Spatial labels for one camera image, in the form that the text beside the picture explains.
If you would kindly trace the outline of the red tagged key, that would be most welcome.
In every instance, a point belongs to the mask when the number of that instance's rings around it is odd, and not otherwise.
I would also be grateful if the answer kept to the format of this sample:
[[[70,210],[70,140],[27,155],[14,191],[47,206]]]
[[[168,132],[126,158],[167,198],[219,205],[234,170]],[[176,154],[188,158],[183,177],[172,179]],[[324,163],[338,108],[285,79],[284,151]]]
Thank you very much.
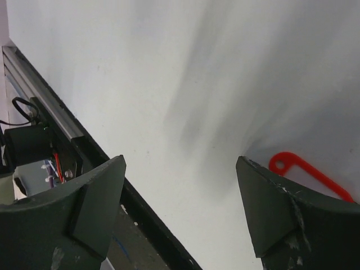
[[[292,152],[279,152],[273,155],[269,160],[268,169],[326,196],[357,203],[341,185]]]

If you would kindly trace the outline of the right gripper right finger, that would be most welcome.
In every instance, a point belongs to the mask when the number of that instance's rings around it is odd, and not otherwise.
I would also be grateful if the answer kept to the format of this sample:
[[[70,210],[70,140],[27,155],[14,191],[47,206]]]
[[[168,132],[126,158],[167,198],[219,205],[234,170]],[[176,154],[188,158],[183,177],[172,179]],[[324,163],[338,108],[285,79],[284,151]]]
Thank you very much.
[[[238,185],[264,269],[359,269],[359,205],[326,196],[240,156]]]

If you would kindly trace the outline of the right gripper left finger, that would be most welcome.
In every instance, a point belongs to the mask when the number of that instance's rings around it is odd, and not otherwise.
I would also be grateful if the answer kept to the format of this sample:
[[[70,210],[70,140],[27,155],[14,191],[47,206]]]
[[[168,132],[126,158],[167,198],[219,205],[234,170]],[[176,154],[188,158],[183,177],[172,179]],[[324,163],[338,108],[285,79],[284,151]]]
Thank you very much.
[[[100,269],[126,163],[116,156],[50,190],[1,206],[2,269]]]

